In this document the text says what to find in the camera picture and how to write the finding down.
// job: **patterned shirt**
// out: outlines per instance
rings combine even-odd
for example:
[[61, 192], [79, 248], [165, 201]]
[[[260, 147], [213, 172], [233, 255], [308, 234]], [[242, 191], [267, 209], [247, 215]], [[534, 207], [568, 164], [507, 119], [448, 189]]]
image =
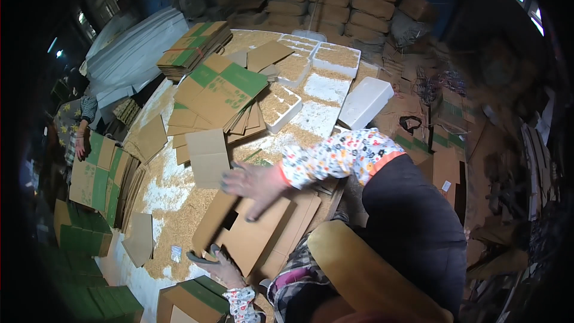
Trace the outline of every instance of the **patterned shirt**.
[[[342, 178], [350, 174], [355, 174], [359, 183], [364, 186], [386, 163], [402, 154], [405, 154], [405, 150], [376, 128], [361, 129], [335, 134], [307, 149], [298, 146], [286, 147], [283, 150], [281, 167], [287, 182], [298, 189], [328, 176]], [[338, 212], [334, 219], [348, 223], [348, 216], [343, 212]], [[331, 285], [313, 259], [307, 247], [307, 237], [308, 234], [289, 255], [285, 268], [272, 281], [267, 291], [268, 301], [273, 305], [278, 323], [285, 322], [289, 300], [306, 284]], [[309, 275], [277, 288], [277, 279], [296, 269], [307, 269]], [[252, 303], [255, 297], [252, 287], [228, 292], [226, 298], [230, 302], [230, 310], [236, 323], [260, 322], [261, 312], [256, 312]], [[234, 294], [231, 298], [227, 296], [230, 293]]]

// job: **woman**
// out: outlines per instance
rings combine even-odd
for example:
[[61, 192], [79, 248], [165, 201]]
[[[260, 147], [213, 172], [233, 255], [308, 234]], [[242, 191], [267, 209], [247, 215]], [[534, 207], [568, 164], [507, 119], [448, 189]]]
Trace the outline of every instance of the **woman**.
[[[463, 228], [449, 202], [390, 138], [376, 129], [348, 131], [311, 148], [287, 147], [283, 161], [272, 167], [246, 163], [234, 163], [234, 167], [237, 169], [223, 176], [222, 189], [254, 199], [247, 213], [248, 221], [256, 220], [291, 187], [302, 189], [327, 176], [341, 178], [350, 174], [364, 185], [363, 205], [369, 214], [367, 225], [364, 229], [354, 228], [354, 233], [348, 230], [362, 241], [353, 241], [341, 225], [322, 223], [303, 237], [289, 256], [286, 267], [269, 285], [267, 298], [274, 306], [274, 318], [279, 323], [452, 321], [457, 317], [466, 270]], [[336, 219], [347, 221], [344, 214]], [[361, 281], [357, 275], [362, 274], [365, 266], [355, 261], [357, 257], [353, 255], [340, 256], [341, 267], [349, 260], [358, 268], [347, 269], [341, 276], [326, 259], [329, 251], [322, 250], [332, 247], [331, 253], [338, 254], [337, 243], [327, 242], [334, 236], [349, 250], [366, 243], [367, 248], [360, 251], [368, 256], [371, 250], [375, 254], [372, 262], [383, 258], [375, 262], [377, 270], [371, 271], [373, 282], [364, 277], [362, 280], [376, 287], [353, 290], [349, 287], [352, 282], [341, 283], [345, 275], [353, 276], [355, 282]], [[260, 313], [252, 304], [254, 289], [245, 284], [228, 258], [219, 251], [215, 254], [220, 264], [199, 263], [198, 266], [219, 276], [229, 288], [225, 296], [230, 301], [235, 322], [258, 322]], [[374, 276], [388, 279], [377, 281]], [[373, 302], [379, 304], [371, 307], [375, 312], [359, 308], [361, 301], [372, 297], [357, 301], [350, 291], [355, 295], [367, 292], [378, 296]], [[410, 301], [409, 294], [394, 297], [399, 295], [396, 292], [406, 291], [418, 299]], [[427, 302], [427, 309], [422, 309], [420, 302], [426, 299], [434, 302]], [[448, 316], [442, 315], [441, 309], [449, 312]]]

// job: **white plastic sheet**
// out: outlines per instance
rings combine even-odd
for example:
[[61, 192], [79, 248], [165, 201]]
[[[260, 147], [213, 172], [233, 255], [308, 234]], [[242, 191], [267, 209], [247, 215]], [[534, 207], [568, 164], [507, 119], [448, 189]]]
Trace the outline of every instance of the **white plastic sheet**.
[[161, 71], [155, 63], [188, 31], [180, 11], [166, 8], [126, 30], [87, 59], [93, 95], [140, 87]]

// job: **label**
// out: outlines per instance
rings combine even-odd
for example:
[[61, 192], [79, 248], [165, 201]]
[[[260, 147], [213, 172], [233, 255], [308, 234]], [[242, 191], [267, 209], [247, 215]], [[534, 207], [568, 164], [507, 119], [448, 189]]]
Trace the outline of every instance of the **label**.
[[448, 192], [449, 188], [451, 188], [451, 183], [448, 181], [444, 181], [444, 184], [442, 185], [442, 190]]

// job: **leg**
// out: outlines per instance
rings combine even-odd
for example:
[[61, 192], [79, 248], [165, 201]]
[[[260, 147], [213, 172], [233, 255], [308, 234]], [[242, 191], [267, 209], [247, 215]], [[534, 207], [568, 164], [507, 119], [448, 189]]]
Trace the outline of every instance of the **leg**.
[[478, 261], [467, 270], [470, 279], [489, 279], [493, 275], [518, 272], [528, 268], [528, 253], [518, 248], [510, 248], [488, 262]]
[[358, 234], [406, 279], [458, 316], [466, 238], [452, 206], [410, 157], [388, 162], [363, 190], [369, 213]]
[[494, 243], [504, 246], [512, 245], [512, 236], [516, 224], [507, 226], [477, 227], [470, 233], [470, 238], [484, 244]]

